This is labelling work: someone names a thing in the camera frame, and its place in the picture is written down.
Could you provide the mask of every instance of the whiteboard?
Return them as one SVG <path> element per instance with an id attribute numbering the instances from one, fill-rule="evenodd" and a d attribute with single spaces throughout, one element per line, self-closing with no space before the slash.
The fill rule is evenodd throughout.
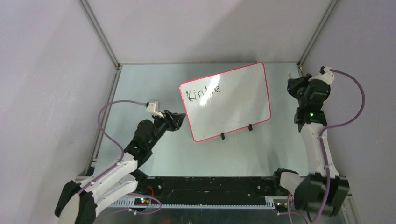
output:
<path id="1" fill-rule="evenodd" d="M 180 84 L 196 142 L 271 118 L 265 66 L 258 62 Z"/>

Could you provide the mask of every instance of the red border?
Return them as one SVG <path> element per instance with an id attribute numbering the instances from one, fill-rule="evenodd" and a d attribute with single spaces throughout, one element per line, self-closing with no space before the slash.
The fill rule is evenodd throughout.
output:
<path id="1" fill-rule="evenodd" d="M 193 81 L 200 80 L 200 79 L 203 79 L 203 78 L 207 78 L 207 77 L 215 76 L 215 75 L 218 75 L 218 74 L 222 74 L 222 73 L 225 73 L 225 72 L 229 72 L 229 71 L 233 71 L 233 70 L 245 68 L 245 67 L 252 66 L 252 65 L 255 65 L 255 64 L 262 64 L 262 66 L 263 66 L 263 68 L 264 68 L 264 79 L 265 79 L 265 86 L 266 86 L 266 88 L 267 88 L 268 105 L 269 105 L 269 118 L 268 118 L 267 120 L 262 120 L 262 121 L 259 121 L 259 122 L 257 122 L 257 123 L 252 124 L 252 126 L 253 126 L 253 125 L 257 125 L 257 124 L 259 124 L 259 123 L 262 123 L 262 122 L 265 122 L 265 121 L 270 120 L 271 117 L 272 117 L 272 113 L 271 113 L 271 103 L 269 102 L 269 92 L 268 92 L 267 74 L 265 73 L 265 65 L 264 65 L 264 63 L 262 63 L 262 62 L 256 62 L 256 63 L 253 63 L 253 64 L 248 64 L 248 65 L 245 65 L 245 66 L 242 66 L 242 67 L 238 67 L 238 68 L 235 68 L 235 69 L 230 69 L 230 70 L 222 71 L 222 72 L 219 72 L 219 73 L 211 74 L 211 75 L 208 75 L 208 76 L 204 76 L 204 77 L 196 78 L 196 79 L 193 79 L 193 80 L 185 81 L 185 82 L 182 82 L 182 83 L 180 84 L 180 86 L 179 86 L 179 92 L 180 92 L 180 96 L 182 97 L 183 106 L 184 106 L 184 111 L 186 112 L 186 115 L 187 115 L 187 120 L 188 120 L 188 124 L 189 124 L 189 126 L 190 126 L 190 131 L 191 131 L 191 136 L 192 136 L 192 139 L 194 140 L 194 142 L 202 142 L 202 141 L 205 141 L 205 140 L 208 140 L 208 139 L 212 139 L 212 138 L 215 138 L 215 137 L 219 137 L 220 134 L 215 135 L 215 136 L 212 136 L 212 137 L 209 137 L 209 138 L 206 138 L 206 139 L 202 139 L 202 140 L 199 140 L 199 141 L 195 140 L 194 134 L 192 133 L 190 118 L 188 117 L 187 108 L 186 108 L 186 105 L 185 105 L 185 103 L 184 103 L 184 97 L 183 97 L 183 93 L 182 93 L 182 90 L 181 90 L 182 85 L 185 84 L 185 83 L 189 83 L 189 82 L 193 82 Z M 232 130 L 232 131 L 229 131 L 229 132 L 224 132 L 224 134 L 228 134 L 228 133 L 231 133 L 231 132 L 235 132 L 235 131 L 238 131 L 238 130 L 240 130 L 240 129 L 247 128 L 248 126 L 240 127 L 240 128 L 237 128 L 237 129 Z"/>

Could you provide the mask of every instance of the white board with red border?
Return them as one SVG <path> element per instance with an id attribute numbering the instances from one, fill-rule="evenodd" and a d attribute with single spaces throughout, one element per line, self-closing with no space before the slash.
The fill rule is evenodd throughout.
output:
<path id="1" fill-rule="evenodd" d="M 261 62 L 183 82 L 179 89 L 196 142 L 271 118 L 267 77 Z"/>

